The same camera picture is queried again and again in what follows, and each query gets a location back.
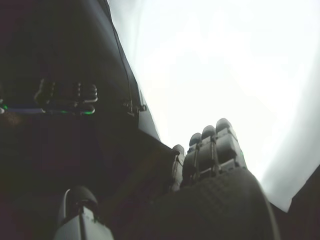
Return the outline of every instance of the white sheet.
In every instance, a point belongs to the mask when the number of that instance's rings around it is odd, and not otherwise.
[[[109,4],[162,142],[188,149],[192,134],[227,118],[248,168],[287,212],[320,164],[320,2]]]

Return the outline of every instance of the white curtain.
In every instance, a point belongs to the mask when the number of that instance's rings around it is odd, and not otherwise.
[[[227,118],[268,199],[288,211],[320,164],[318,0],[109,0],[160,138],[188,149]]]

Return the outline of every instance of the white backdrop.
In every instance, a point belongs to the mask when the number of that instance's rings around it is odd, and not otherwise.
[[[320,2],[109,5],[162,142],[187,150],[227,118],[268,199],[288,211],[320,164]]]

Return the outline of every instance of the bright white background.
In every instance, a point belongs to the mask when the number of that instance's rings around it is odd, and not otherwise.
[[[320,164],[320,2],[109,4],[162,142],[187,150],[194,133],[227,118],[248,168],[287,211]]]

